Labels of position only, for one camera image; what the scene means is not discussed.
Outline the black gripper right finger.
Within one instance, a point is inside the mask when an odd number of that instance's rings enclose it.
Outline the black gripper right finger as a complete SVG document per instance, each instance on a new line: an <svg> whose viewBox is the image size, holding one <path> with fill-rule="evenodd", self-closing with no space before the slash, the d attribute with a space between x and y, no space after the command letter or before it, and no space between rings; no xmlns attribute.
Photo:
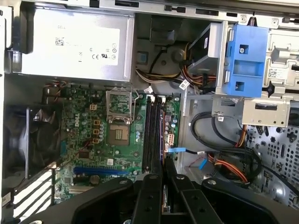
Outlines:
<svg viewBox="0 0 299 224"><path fill-rule="evenodd" d="M165 161L173 191L171 207L187 224L297 224L299 212L251 190L218 178L200 185L178 174L173 160Z"/></svg>

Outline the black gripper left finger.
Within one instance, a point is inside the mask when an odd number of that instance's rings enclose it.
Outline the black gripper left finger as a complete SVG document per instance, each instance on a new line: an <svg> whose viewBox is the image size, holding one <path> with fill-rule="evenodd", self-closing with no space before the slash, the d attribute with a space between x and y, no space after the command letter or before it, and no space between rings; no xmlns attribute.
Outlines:
<svg viewBox="0 0 299 224"><path fill-rule="evenodd" d="M162 213L160 160L152 161L152 173L132 182L117 177L60 204L31 215L24 224L133 224L160 223Z"/></svg>

